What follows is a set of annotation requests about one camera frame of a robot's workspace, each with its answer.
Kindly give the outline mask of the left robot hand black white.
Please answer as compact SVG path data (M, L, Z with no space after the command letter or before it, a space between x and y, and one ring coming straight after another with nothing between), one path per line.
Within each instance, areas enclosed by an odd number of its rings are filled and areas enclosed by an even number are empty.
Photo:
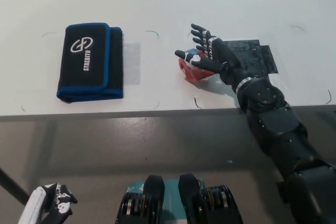
M62 224L72 215L71 205L77 202L64 184L39 186L31 193L18 224Z

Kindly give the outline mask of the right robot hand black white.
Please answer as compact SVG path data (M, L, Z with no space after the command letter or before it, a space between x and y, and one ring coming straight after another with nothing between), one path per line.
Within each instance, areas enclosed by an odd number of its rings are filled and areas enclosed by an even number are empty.
M230 85L234 90L240 89L246 83L255 81L251 73L244 70L239 59L225 45L219 37L199 25L191 24L191 34L193 41L197 43L196 49L205 54L200 54L176 50L175 55L189 64L202 70L219 74L226 85Z

